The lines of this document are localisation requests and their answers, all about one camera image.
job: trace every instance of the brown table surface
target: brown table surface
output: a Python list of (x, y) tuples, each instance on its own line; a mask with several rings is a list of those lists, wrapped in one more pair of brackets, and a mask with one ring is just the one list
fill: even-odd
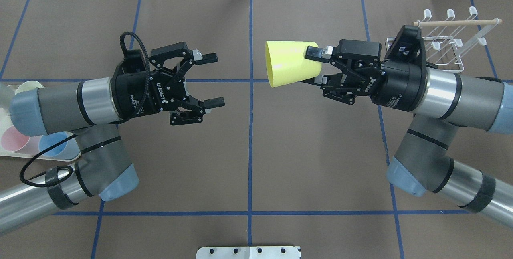
[[(266, 81), (266, 40), (384, 43), (425, 8), (464, 19), (471, 5), (504, 23), (463, 58), (463, 74), (513, 80), (512, 0), (0, 0), (2, 82), (110, 76), (119, 35), (133, 30), (149, 49), (185, 41), (217, 52), (218, 63), (191, 69), (188, 87), (226, 100), (201, 124), (172, 127), (160, 113), (122, 125), (139, 186), (0, 238), (0, 258), (194, 258), (198, 247), (248, 244), (301, 246), (308, 259), (512, 258), (508, 228), (387, 182), (410, 113)], [(513, 184), (512, 142), (462, 128), (449, 155)], [(0, 159), (1, 190), (19, 183), (25, 161)], [(54, 165), (40, 160), (33, 172)]]

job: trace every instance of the light blue joint cap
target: light blue joint cap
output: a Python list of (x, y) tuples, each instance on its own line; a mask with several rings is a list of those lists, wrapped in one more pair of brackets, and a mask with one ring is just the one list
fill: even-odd
[(390, 184), (415, 197), (422, 197), (427, 191), (396, 157), (392, 158), (388, 166), (386, 178)]
[(127, 193), (130, 193), (139, 184), (139, 177), (131, 164), (119, 177), (107, 186), (99, 196), (105, 202), (117, 199)]
[(18, 93), (9, 107), (12, 124), (25, 136), (48, 135), (42, 122), (37, 90), (31, 89)]
[(513, 85), (504, 83), (501, 107), (488, 131), (499, 134), (513, 134)]

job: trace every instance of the wooden rod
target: wooden rod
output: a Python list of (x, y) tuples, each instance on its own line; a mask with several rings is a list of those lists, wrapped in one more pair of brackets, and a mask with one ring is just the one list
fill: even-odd
[(502, 20), (470, 20), (470, 21), (441, 21), (441, 22), (414, 22), (414, 26), (458, 26), (458, 25), (491, 25), (501, 24)]

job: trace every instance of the yellow cup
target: yellow cup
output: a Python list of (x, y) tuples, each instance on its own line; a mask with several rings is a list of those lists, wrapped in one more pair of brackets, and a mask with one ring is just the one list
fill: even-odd
[(271, 87), (299, 82), (318, 76), (322, 63), (307, 60), (306, 48), (315, 42), (282, 42), (267, 41), (265, 43), (265, 61), (267, 77)]

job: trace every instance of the black rubber ring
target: black rubber ring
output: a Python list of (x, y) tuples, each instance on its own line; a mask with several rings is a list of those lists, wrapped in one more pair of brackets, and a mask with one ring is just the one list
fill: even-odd
[(495, 178), (486, 173), (481, 173), (483, 175), (483, 182), (481, 183), (481, 187), (479, 188), (476, 197), (474, 197), (474, 199), (465, 206), (458, 206), (471, 213), (479, 213), (486, 208), (486, 206), (490, 204), (493, 199), (493, 194), (495, 193)]
[(115, 138), (108, 139), (108, 140), (103, 141), (103, 142), (98, 143), (98, 144), (94, 144), (93, 146), (90, 146), (90, 147), (87, 147), (86, 149), (80, 150), (80, 152), (81, 152), (82, 154), (85, 154), (85, 153), (87, 153), (87, 152), (91, 152), (91, 151), (92, 151), (92, 150), (94, 150), (94, 149), (98, 149), (98, 148), (100, 148), (100, 147), (102, 147), (102, 146), (108, 145), (108, 144), (110, 144), (110, 143), (113, 143), (113, 142), (116, 142), (116, 141), (119, 141), (119, 140), (121, 140), (121, 136), (117, 136), (117, 137), (115, 137)]
[[(57, 167), (49, 169), (48, 171), (46, 171), (46, 175), (44, 176), (44, 182), (46, 184), (52, 184), (54, 182), (57, 182), (59, 180), (58, 173), (59, 170), (57, 169)], [(66, 210), (67, 208), (71, 208), (79, 204), (73, 203), (68, 197), (68, 195), (64, 194), (61, 184), (56, 184), (54, 186), (47, 187), (46, 191), (48, 192), (48, 195), (50, 195), (53, 204), (55, 204), (61, 210)]]
[(88, 123), (89, 125), (96, 125), (95, 123), (93, 123), (93, 121), (91, 121), (91, 119), (87, 115), (86, 108), (84, 107), (84, 102), (82, 100), (82, 87), (84, 86), (84, 83), (85, 81), (81, 81), (77, 89), (77, 103), (79, 103), (79, 110), (86, 123)]
[(447, 112), (445, 112), (445, 114), (439, 118), (440, 120), (447, 119), (453, 113), (453, 111), (456, 109), (456, 106), (458, 105), (458, 102), (460, 101), (461, 87), (462, 87), (461, 77), (459, 74), (454, 74), (454, 76), (456, 77), (456, 91), (454, 93), (454, 99), (452, 99), (452, 104), (450, 105)]
[(433, 143), (433, 144), (435, 144), (437, 146), (441, 146), (444, 149), (449, 149), (449, 146), (447, 144), (444, 144), (444, 143), (442, 143), (442, 142), (440, 142), (440, 141), (438, 141), (438, 140), (436, 140), (434, 138), (431, 138), (429, 136), (426, 136), (426, 135), (424, 135), (422, 133), (418, 133), (418, 131), (414, 131), (412, 129), (408, 129), (408, 131), (406, 131), (406, 132), (409, 133), (409, 134), (412, 134), (414, 136), (417, 136), (417, 137), (419, 137), (421, 139), (424, 139), (424, 140), (426, 140), (428, 142), (431, 142), (431, 143)]
[(449, 178), (452, 175), (452, 172), (454, 171), (454, 159), (453, 158), (449, 158), (449, 159), (450, 159), (449, 170), (447, 170), (447, 174), (445, 175), (445, 178), (442, 181), (442, 184), (440, 184), (440, 186), (438, 186), (438, 188), (436, 188), (436, 190), (433, 191), (433, 193), (435, 193), (435, 194), (442, 191), (442, 189), (447, 184), (447, 182), (449, 182)]
[(75, 174), (77, 175), (77, 180), (79, 181), (80, 187), (82, 188), (82, 190), (88, 197), (94, 197), (94, 195), (91, 194), (91, 192), (86, 188), (86, 185), (84, 184), (84, 180), (82, 180), (82, 175), (80, 175), (80, 170), (79, 170), (79, 163), (80, 162), (77, 162), (75, 164)]

